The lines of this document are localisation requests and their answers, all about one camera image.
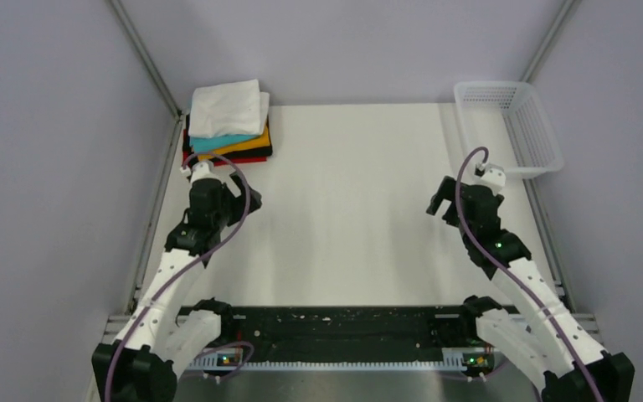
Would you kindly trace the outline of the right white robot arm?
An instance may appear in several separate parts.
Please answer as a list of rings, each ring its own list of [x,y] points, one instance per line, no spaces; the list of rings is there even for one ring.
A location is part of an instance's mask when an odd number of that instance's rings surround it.
[[[471,262],[519,311],[524,324],[489,296],[469,296],[457,332],[469,345],[498,348],[539,392],[543,401],[627,401],[635,366],[624,353],[610,353],[559,299],[522,240],[503,228],[504,198],[487,186],[446,176],[426,212],[459,230]]]

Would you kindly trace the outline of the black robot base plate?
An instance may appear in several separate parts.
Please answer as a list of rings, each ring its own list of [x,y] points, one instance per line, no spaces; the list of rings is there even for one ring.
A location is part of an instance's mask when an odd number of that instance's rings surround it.
[[[220,307],[212,346],[247,341],[252,363],[440,362],[452,349],[494,351],[460,306]]]

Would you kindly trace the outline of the white t shirt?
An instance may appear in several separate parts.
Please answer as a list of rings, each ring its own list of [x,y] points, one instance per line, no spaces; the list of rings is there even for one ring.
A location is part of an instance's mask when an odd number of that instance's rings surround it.
[[[258,80],[199,87],[193,91],[189,135],[216,138],[259,135],[267,121],[270,94]]]

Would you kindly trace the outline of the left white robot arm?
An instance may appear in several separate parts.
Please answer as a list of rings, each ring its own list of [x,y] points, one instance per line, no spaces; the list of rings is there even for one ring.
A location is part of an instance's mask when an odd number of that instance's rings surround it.
[[[188,207],[167,234],[150,286],[114,340],[98,344],[92,354],[101,400],[171,401],[186,367],[203,348],[234,338],[233,321],[209,310],[177,324],[186,295],[212,255],[261,206],[260,194],[241,171],[229,179],[239,194],[207,168],[191,173]]]

